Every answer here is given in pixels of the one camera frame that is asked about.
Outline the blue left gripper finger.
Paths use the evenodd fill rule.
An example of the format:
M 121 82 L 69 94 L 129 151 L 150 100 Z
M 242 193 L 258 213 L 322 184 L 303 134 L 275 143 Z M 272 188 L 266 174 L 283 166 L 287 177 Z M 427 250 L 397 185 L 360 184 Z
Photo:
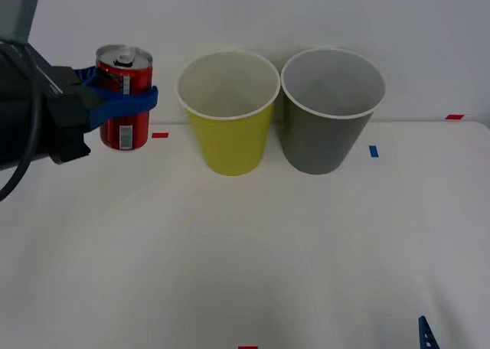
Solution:
M 158 103 L 158 88 L 144 93 L 124 94 L 87 84 L 78 87 L 81 109 L 75 116 L 75 127 L 94 130 L 110 119 L 148 113 Z
M 95 66 L 83 69 L 57 66 L 57 92 L 97 93 L 97 88 L 93 85 L 95 76 Z

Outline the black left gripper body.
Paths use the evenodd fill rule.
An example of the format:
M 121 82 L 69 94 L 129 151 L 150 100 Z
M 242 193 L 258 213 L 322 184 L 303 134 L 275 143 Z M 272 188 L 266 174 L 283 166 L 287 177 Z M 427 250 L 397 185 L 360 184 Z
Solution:
M 74 69 L 49 64 L 31 45 L 35 68 L 17 47 L 1 45 L 1 169 L 16 166 L 31 129 L 32 90 L 41 94 L 41 124 L 33 159 L 49 157 L 63 164 L 89 155 L 84 134 L 90 131 L 92 91 Z

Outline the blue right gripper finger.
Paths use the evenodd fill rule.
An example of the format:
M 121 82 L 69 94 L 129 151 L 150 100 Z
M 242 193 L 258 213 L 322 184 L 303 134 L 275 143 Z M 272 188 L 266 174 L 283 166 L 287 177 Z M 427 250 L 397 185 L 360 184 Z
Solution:
M 418 318 L 420 349 L 436 349 L 436 339 L 425 316 Z

